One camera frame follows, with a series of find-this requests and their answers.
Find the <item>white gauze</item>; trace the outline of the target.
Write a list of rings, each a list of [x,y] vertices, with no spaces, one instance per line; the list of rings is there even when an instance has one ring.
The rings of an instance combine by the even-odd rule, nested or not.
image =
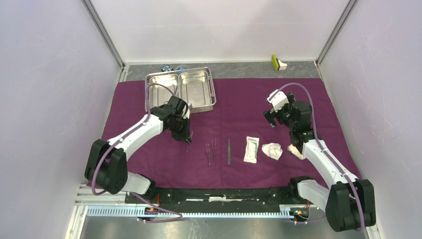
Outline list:
[[[279,160],[283,154],[281,145],[278,143],[264,144],[262,145],[262,151],[267,157],[274,160]]]

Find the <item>steel scalpel handle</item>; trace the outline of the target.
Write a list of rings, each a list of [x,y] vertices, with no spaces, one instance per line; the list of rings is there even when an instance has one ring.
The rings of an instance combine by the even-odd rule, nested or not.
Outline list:
[[[231,164],[231,145],[230,145],[230,139],[227,141],[227,164]]]
[[[212,146],[212,162],[215,165],[215,152],[216,152],[216,138],[211,141]]]

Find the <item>beige gauze roll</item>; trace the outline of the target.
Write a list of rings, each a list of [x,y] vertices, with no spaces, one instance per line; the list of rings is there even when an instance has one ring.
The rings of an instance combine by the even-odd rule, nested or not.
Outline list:
[[[299,160],[304,160],[306,157],[292,144],[287,147],[287,150]]]

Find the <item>white sterile packet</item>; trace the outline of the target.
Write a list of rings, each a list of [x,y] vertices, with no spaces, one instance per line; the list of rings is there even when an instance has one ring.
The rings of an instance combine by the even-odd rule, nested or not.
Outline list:
[[[243,161],[247,163],[256,164],[258,150],[259,150],[259,138],[247,136],[245,155],[244,155]]]

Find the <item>metal instrument tray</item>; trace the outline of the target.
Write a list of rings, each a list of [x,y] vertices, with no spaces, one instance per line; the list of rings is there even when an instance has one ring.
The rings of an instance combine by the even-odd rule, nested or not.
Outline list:
[[[193,114],[209,112],[216,104],[213,78],[207,67],[152,73],[146,76],[145,85],[151,85],[151,107],[167,103],[172,94],[187,102]]]

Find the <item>purple cloth wrap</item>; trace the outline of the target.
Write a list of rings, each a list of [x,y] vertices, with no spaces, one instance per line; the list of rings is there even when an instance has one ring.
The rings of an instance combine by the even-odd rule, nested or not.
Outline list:
[[[188,144],[172,139],[165,131],[139,148],[129,159],[130,172],[156,182],[158,187],[217,189],[268,188],[286,186],[297,176],[309,176],[320,184],[324,179],[307,160],[299,160],[287,150],[279,160],[261,150],[257,163],[243,161],[246,137],[257,137],[261,145],[278,143],[283,149],[290,144],[289,131],[283,125],[272,128],[263,116],[270,108],[267,97],[283,87],[300,101],[314,104],[317,131],[335,157],[353,174],[359,170],[350,155],[334,107],[321,79],[216,79],[216,105],[212,111],[191,116],[193,132]],[[216,138],[215,165],[211,141]],[[227,141],[230,139],[231,164],[227,164]],[[206,144],[210,146],[208,164]]]

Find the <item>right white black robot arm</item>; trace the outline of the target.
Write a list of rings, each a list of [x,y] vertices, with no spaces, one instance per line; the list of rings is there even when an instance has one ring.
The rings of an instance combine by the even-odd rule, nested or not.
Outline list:
[[[374,186],[368,179],[359,179],[343,166],[328,149],[312,125],[313,107],[297,101],[293,94],[275,90],[267,98],[270,110],[264,111],[272,127],[276,124],[289,129],[290,141],[324,179],[322,186],[310,177],[290,181],[288,198],[293,203],[304,199],[321,208],[331,228],[336,232],[363,229],[376,224]]]

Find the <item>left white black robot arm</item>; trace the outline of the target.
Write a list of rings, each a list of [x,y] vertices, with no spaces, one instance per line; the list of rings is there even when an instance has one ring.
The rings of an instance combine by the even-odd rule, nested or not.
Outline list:
[[[182,99],[171,96],[169,101],[147,110],[147,114],[132,127],[109,140],[93,142],[84,177],[104,192],[120,191],[136,193],[139,199],[150,203],[156,198],[151,180],[128,171],[130,157],[149,140],[169,130],[174,140],[190,144],[190,106]]]

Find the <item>yellow green white object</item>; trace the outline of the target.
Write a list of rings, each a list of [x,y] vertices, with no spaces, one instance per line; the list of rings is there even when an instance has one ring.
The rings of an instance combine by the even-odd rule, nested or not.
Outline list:
[[[282,62],[280,59],[277,58],[275,54],[271,56],[271,62],[273,64],[273,67],[275,71],[284,71],[287,68],[287,64]]]

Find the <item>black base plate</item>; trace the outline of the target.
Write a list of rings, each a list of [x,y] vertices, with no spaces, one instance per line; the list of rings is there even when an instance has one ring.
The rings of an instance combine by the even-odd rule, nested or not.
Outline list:
[[[310,201],[290,187],[254,189],[150,189],[143,198],[178,213],[275,213],[280,205],[306,208]]]

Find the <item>aluminium frame rail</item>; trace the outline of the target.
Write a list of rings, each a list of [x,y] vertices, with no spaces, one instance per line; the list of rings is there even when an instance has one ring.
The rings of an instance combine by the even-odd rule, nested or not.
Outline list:
[[[151,208],[128,192],[95,196],[81,185],[68,239],[380,239],[378,226],[335,232],[315,204],[275,213],[178,213]]]

